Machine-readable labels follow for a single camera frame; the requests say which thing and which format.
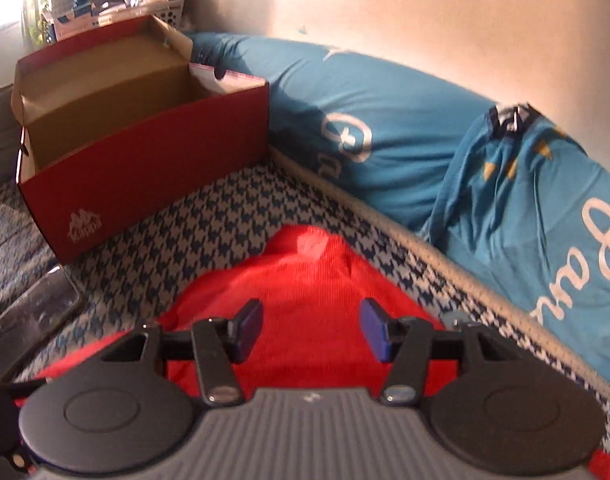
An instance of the open box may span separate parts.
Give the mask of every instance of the open box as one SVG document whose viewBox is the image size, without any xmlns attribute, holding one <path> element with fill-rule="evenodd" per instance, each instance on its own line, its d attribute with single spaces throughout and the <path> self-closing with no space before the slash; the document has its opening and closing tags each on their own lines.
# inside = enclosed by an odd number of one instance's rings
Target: open box
<svg viewBox="0 0 610 480">
<path fill-rule="evenodd" d="M 79 254 L 267 146 L 268 85 L 189 63 L 189 38 L 152 16 L 21 59 L 17 182 L 58 259 Z"/>
</svg>

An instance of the gray ridged plate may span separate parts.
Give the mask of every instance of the gray ridged plate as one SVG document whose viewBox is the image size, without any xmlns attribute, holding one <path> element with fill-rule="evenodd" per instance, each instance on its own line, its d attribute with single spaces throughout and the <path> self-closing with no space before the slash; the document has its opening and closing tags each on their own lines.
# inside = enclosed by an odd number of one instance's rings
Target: gray ridged plate
<svg viewBox="0 0 610 480">
<path fill-rule="evenodd" d="M 47 469 L 33 480 L 64 480 Z M 208 412 L 173 456 L 120 480 L 498 480 L 437 444 L 414 410 L 386 408 L 362 389 L 258 390 Z M 575 468 L 542 477 L 590 480 Z"/>
</svg>

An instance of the box lid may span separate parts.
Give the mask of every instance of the box lid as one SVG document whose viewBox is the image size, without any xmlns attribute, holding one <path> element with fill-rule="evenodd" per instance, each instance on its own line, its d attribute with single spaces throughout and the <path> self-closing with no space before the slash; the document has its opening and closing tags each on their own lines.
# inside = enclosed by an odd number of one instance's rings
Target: box lid
<svg viewBox="0 0 610 480">
<path fill-rule="evenodd" d="M 88 30 L 18 61 L 12 110 L 29 127 L 104 89 L 186 66 L 191 55 L 192 40 L 153 16 Z"/>
</svg>

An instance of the phone screen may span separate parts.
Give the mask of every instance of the phone screen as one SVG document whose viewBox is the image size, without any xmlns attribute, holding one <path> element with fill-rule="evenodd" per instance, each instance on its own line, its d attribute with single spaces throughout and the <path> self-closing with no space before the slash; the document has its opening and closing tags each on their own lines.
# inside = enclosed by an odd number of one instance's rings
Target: phone screen
<svg viewBox="0 0 610 480">
<path fill-rule="evenodd" d="M 0 382 L 8 381 L 76 313 L 81 297 L 61 266 L 0 315 Z"/>
</svg>

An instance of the red cloth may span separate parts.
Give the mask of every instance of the red cloth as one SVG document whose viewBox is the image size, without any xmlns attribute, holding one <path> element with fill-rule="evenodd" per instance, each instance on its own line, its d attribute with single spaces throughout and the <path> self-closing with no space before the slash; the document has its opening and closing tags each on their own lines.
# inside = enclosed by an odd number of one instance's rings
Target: red cloth
<svg viewBox="0 0 610 480">
<path fill-rule="evenodd" d="M 201 318 L 232 317 L 250 298 L 264 305 L 264 325 L 249 359 L 234 367 L 247 397 L 258 387 L 367 386 L 375 395 L 389 365 L 377 362 L 360 332 L 358 304 L 375 298 L 392 316 L 432 319 L 399 288 L 357 256 L 341 237 L 313 227 L 281 229 L 261 256 L 195 280 L 159 321 L 185 330 Z M 104 338 L 48 368 L 55 377 L 120 337 Z M 456 377 L 456 363 L 430 363 L 425 394 Z M 194 365 L 171 362 L 168 378 L 198 393 Z M 610 480 L 610 457 L 597 453 L 592 470 Z"/>
</svg>

